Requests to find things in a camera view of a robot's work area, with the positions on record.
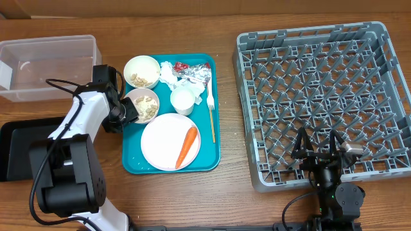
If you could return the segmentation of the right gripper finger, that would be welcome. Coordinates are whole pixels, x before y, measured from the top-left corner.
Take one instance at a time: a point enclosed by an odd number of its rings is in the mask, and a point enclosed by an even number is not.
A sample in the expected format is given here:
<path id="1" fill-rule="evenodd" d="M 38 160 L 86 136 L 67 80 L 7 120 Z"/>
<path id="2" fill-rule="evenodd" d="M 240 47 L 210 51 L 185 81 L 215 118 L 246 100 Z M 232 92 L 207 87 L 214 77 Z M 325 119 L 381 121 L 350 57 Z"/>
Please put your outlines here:
<path id="1" fill-rule="evenodd" d="M 302 159 L 308 157 L 313 152 L 314 149 L 310 141 L 310 136 L 304 127 L 300 127 L 297 131 L 296 142 L 291 157 L 294 159 Z"/>
<path id="2" fill-rule="evenodd" d="M 332 157 L 340 157 L 344 156 L 345 151 L 340 151 L 339 147 L 343 145 L 345 140 L 339 135 L 336 130 L 331 130 L 329 134 L 329 154 Z"/>

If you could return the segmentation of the white bowl with rice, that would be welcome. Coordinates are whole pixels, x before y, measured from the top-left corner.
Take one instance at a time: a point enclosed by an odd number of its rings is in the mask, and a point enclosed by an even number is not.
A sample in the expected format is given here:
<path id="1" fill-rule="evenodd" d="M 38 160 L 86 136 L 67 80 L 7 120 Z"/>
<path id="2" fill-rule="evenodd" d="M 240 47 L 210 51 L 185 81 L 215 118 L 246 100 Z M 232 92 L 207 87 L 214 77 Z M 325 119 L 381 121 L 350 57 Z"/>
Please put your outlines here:
<path id="1" fill-rule="evenodd" d="M 125 97 L 132 100 L 139 114 L 135 124 L 148 124 L 157 116 L 160 102 L 154 91 L 147 88 L 137 88 L 128 92 Z"/>

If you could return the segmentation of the white bowl with peanuts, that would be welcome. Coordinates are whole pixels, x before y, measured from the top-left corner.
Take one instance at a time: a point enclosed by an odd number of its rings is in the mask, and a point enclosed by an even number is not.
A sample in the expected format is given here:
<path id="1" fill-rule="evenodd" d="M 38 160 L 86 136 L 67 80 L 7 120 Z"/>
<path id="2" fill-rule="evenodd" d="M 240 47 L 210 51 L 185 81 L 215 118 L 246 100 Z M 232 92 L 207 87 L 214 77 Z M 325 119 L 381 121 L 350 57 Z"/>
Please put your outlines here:
<path id="1" fill-rule="evenodd" d="M 126 82 L 134 88 L 154 88 L 159 81 L 160 65 L 147 55 L 131 58 L 125 65 L 123 74 Z"/>

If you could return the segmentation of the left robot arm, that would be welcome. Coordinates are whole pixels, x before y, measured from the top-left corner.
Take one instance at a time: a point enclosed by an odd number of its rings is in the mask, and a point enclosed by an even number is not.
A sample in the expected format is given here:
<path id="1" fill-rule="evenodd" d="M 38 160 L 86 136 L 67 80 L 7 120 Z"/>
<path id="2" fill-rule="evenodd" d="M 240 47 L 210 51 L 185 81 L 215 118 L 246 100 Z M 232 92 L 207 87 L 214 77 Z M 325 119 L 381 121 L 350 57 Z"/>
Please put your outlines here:
<path id="1" fill-rule="evenodd" d="M 119 71 L 95 65 L 91 82 L 78 84 L 70 92 L 73 105 L 58 128 L 30 146 L 29 209 L 36 222 L 52 226 L 77 221 L 88 230 L 136 230 L 130 216 L 107 198 L 93 144 L 100 128 L 122 133 L 139 119 L 124 90 L 125 79 Z"/>

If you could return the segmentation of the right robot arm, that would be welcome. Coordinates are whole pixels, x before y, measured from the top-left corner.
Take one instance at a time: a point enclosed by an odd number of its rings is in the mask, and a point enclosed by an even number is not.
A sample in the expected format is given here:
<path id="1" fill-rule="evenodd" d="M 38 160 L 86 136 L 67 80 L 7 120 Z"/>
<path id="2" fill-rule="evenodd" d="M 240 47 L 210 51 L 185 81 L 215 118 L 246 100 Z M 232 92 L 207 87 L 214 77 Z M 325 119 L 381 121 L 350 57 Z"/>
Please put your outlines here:
<path id="1" fill-rule="evenodd" d="M 316 152 L 305 128 L 298 129 L 292 158 L 302 160 L 299 169 L 308 172 L 310 185 L 315 189 L 293 199 L 283 209 L 282 223 L 286 230 L 285 213 L 290 205 L 307 196 L 318 196 L 320 214 L 310 216 L 298 230 L 361 230 L 355 219 L 360 217 L 365 191 L 341 177 L 344 169 L 353 166 L 363 155 L 360 144 L 345 141 L 336 130 L 329 133 L 329 151 Z"/>

